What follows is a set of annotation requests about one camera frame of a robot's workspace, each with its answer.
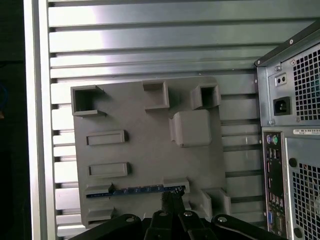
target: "gray plastic bracket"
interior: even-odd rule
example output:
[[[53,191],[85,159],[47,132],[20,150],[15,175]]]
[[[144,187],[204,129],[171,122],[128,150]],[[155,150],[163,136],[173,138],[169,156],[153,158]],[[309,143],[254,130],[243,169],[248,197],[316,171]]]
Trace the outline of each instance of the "gray plastic bracket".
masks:
[[[105,92],[97,85],[74,86],[71,88],[72,115],[76,117],[105,116],[106,113],[94,109],[94,98]]]
[[[201,83],[190,93],[191,108],[210,109],[219,106],[221,95],[217,83]]]
[[[146,111],[156,109],[168,109],[169,92],[166,81],[143,81],[143,90],[145,92],[145,107]]]

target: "usb port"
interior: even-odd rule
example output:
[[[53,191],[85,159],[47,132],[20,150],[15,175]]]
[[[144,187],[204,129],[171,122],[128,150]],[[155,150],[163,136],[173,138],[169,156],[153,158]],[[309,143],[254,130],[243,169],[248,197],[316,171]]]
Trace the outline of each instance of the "usb port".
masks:
[[[273,158],[274,159],[278,159],[277,158],[277,150],[276,149],[273,149]]]
[[[271,148],[269,148],[269,158],[271,158],[271,159],[272,159],[272,156],[273,156],[273,154],[272,154],[272,149],[271,149]]]
[[[275,150],[275,158],[279,159],[280,158],[280,154],[279,154],[279,150]]]

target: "raised rectangular tab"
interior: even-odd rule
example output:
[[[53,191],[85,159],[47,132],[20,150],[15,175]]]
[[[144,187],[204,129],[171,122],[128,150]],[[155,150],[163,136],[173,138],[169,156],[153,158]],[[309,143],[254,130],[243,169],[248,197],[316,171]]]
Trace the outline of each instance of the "raised rectangular tab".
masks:
[[[124,130],[96,132],[86,137],[87,145],[120,144],[125,141]]]
[[[89,176],[95,178],[114,178],[127,175],[128,165],[126,162],[89,166]]]

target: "screw hole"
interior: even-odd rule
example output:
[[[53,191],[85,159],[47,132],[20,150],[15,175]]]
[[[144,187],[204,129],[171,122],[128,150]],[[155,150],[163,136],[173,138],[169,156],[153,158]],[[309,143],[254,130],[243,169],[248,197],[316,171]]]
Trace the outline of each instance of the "screw hole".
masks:
[[[292,168],[295,168],[297,166],[297,160],[295,158],[290,158],[289,159],[289,165],[292,167]]]
[[[135,218],[132,216],[132,217],[128,217],[125,221],[128,223],[132,223],[134,220]]]
[[[301,232],[301,230],[299,229],[299,228],[295,228],[294,230],[293,230],[293,232],[294,232],[294,235],[298,238],[298,239],[301,239],[302,238],[302,232]]]

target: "black mount arm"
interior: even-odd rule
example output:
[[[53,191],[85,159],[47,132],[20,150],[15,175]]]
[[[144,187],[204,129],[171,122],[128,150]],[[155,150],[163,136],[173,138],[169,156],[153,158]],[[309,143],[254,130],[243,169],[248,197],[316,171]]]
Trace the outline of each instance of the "black mount arm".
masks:
[[[108,220],[70,240],[285,240],[226,214],[206,221],[185,210],[183,189],[162,194],[162,210],[143,221],[133,214]]]

